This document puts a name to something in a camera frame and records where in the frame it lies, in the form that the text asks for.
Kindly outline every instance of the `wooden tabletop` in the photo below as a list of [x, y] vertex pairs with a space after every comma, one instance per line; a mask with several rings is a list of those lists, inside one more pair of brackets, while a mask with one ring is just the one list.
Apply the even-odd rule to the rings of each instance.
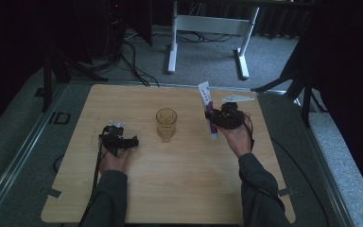
[[[238, 102], [251, 113], [253, 153], [285, 188], [281, 169], [255, 94], [211, 90], [214, 107], [232, 94], [254, 96]], [[162, 143], [155, 114], [171, 108], [178, 115], [176, 134]], [[198, 88], [95, 85], [82, 110], [42, 212], [46, 222], [79, 222], [91, 195], [98, 135], [109, 121], [125, 121], [124, 138], [138, 136], [129, 156], [127, 223], [242, 223], [237, 158], [224, 136], [211, 139]], [[290, 222], [295, 220], [289, 196], [281, 197]]]

